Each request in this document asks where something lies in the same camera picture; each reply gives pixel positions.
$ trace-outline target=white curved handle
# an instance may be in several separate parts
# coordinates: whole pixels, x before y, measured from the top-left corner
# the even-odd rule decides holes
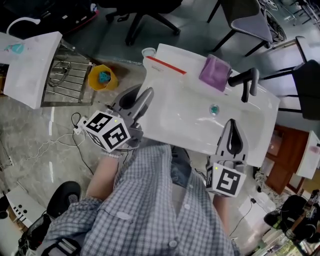
[[[37,24],[37,25],[40,23],[40,19],[38,19],[38,18],[29,18],[29,17],[17,18],[17,19],[14,20],[14,21],[8,26],[8,28],[6,29],[7,35],[10,35],[10,34],[9,34],[10,28],[11,28],[14,24],[16,24],[17,22],[20,22],[20,21],[33,22],[33,23],[35,23],[35,24]]]

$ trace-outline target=metal rack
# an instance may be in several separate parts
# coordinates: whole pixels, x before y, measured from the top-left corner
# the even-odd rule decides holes
[[[100,63],[62,39],[49,68],[41,107],[91,106],[96,91],[87,83],[93,65]]]

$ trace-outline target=bicycle wheel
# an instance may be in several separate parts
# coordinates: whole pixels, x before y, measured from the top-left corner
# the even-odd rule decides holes
[[[287,40],[287,36],[284,29],[281,27],[277,19],[271,14],[271,12],[265,10],[265,15],[268,27],[272,35],[273,42],[278,43]]]

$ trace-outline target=red strip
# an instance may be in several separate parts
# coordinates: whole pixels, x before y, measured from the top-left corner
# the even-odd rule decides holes
[[[80,27],[83,26],[84,24],[88,23],[89,21],[91,21],[92,19],[94,19],[95,17],[97,17],[98,14],[99,14],[99,10],[95,10],[95,15],[93,15],[91,18],[87,19],[87,20],[86,20],[84,23],[82,23],[81,25],[74,27],[73,29],[69,30],[68,32],[64,32],[63,34],[64,34],[64,35],[65,35],[65,34],[68,34],[68,33],[70,33],[71,31],[74,31],[74,30],[80,28]]]
[[[148,58],[148,59],[150,59],[150,60],[153,60],[153,61],[155,61],[155,62],[158,62],[158,63],[160,63],[160,64],[162,64],[162,65],[164,65],[164,66],[166,66],[166,67],[168,67],[168,68],[170,68],[170,69],[173,69],[173,70],[181,73],[182,75],[184,75],[184,74],[187,73],[186,71],[183,71],[183,70],[181,70],[180,68],[177,68],[177,67],[175,67],[175,66],[172,66],[172,65],[170,65],[170,64],[168,64],[168,63],[165,63],[165,62],[163,62],[163,61],[161,61],[161,60],[159,60],[159,59],[157,59],[157,58],[154,58],[154,57],[151,57],[151,56],[147,56],[146,58]]]

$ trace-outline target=power plug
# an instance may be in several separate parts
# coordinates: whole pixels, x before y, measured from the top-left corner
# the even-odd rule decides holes
[[[86,118],[85,116],[81,117],[79,122],[76,124],[76,127],[73,128],[73,131],[76,135],[79,135],[81,133],[87,121],[88,121],[88,118]]]

